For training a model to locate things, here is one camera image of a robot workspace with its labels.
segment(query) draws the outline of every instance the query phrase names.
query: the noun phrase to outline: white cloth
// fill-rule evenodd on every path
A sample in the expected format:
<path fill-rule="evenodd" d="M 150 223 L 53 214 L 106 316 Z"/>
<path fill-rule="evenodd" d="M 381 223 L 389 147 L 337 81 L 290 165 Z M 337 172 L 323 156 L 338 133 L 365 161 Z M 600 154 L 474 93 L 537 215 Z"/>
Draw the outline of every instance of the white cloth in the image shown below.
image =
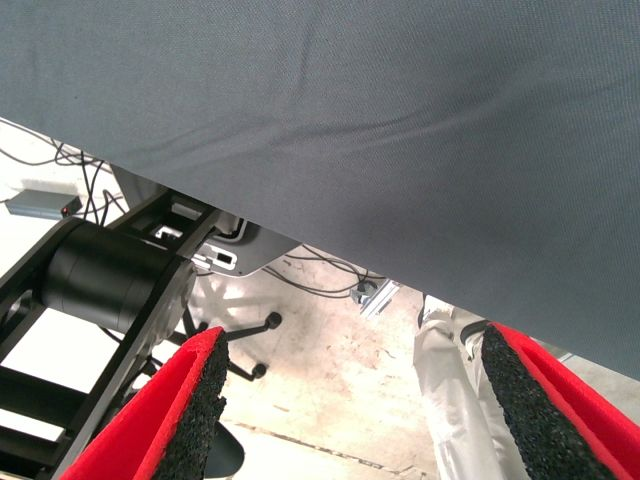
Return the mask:
<path fill-rule="evenodd" d="M 529 479 L 482 366 L 482 334 L 469 342 L 473 352 L 470 375 L 454 343 L 451 311 L 425 307 L 413 363 L 440 478 Z"/>

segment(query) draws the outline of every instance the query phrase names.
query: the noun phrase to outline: black cylinder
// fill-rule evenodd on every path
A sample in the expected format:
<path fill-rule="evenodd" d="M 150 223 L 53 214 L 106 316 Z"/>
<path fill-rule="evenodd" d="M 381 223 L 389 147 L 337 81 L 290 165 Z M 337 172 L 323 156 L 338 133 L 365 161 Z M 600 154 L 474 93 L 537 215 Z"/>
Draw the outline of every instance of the black cylinder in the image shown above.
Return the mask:
<path fill-rule="evenodd" d="M 174 254 L 85 223 L 58 247 L 40 296 L 45 306 L 125 333 Z"/>

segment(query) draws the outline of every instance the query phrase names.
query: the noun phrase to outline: black caster wheel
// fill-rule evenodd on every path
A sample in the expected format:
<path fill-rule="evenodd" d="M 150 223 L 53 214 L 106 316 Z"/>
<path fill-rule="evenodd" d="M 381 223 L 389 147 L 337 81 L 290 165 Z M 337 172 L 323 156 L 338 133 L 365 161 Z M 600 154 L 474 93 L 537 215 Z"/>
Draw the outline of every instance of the black caster wheel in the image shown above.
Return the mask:
<path fill-rule="evenodd" d="M 267 366 L 264 363 L 258 363 L 253 370 L 251 370 L 253 378 L 262 378 L 267 374 Z"/>
<path fill-rule="evenodd" d="M 278 312 L 271 312 L 265 321 L 269 330 L 275 330 L 282 323 L 282 315 Z"/>

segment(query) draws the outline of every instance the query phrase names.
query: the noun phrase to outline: concrete floor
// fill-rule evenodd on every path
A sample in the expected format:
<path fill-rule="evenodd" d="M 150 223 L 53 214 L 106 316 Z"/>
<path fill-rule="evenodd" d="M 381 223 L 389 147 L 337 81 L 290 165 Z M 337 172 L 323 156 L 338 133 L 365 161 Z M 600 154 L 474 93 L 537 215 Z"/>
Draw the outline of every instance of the concrete floor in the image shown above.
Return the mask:
<path fill-rule="evenodd" d="M 1 125 L 0 146 L 32 161 L 51 153 Z M 84 192 L 77 167 L 23 167 L 0 158 L 0 169 L 1 198 L 25 187 Z M 117 188 L 108 175 L 101 175 L 98 184 L 100 192 Z M 10 216 L 0 207 L 0 273 L 52 225 Z M 354 281 L 353 275 L 323 262 L 282 258 L 272 266 L 320 288 Z M 314 297 L 258 272 L 243 279 L 200 278 L 192 304 L 196 319 L 229 330 L 259 325 L 271 311 L 284 319 L 275 331 L 230 345 L 231 358 L 247 369 L 258 361 L 269 365 L 267 375 L 254 383 L 229 375 L 223 390 L 228 405 L 222 421 L 246 450 L 235 480 L 437 478 L 412 368 L 419 292 L 403 287 L 378 318 L 368 321 L 350 299 Z M 47 312 L 19 347 L 3 365 L 82 391 L 115 348 L 93 325 L 55 312 Z M 173 351 L 165 342 L 155 353 L 166 359 Z M 639 382 L 578 357 L 566 364 L 640 423 Z M 23 420 L 0 411 L 0 424 L 56 434 Z"/>
<path fill-rule="evenodd" d="M 272 266 L 327 289 L 354 282 L 353 275 L 324 262 L 283 258 Z M 269 365 L 263 379 L 249 383 L 230 375 L 225 385 L 223 423 L 240 436 L 259 438 L 247 445 L 247 465 L 235 478 L 257 478 L 258 472 L 260 478 L 299 478 L 299 462 L 310 455 L 318 463 L 317 478 L 435 478 L 412 368 L 421 301 L 420 293 L 403 288 L 378 318 L 367 321 L 351 299 L 314 297 L 263 272 L 201 279 L 196 317 L 229 330 L 258 325 L 271 311 L 284 319 L 275 331 L 230 345 L 237 363 L 249 369 L 256 361 Z M 265 436 L 277 441 L 271 445 Z M 300 460 L 288 453 L 294 451 Z M 334 476 L 323 473 L 327 469 Z"/>

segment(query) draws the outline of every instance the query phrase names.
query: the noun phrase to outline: gray fabric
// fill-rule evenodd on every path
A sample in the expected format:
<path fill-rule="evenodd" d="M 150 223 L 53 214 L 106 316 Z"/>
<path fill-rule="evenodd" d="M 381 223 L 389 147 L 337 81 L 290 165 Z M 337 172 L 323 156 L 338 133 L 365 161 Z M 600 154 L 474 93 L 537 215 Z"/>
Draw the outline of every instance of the gray fabric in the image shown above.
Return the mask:
<path fill-rule="evenodd" d="M 0 116 L 638 378 L 639 14 L 5 1 Z"/>

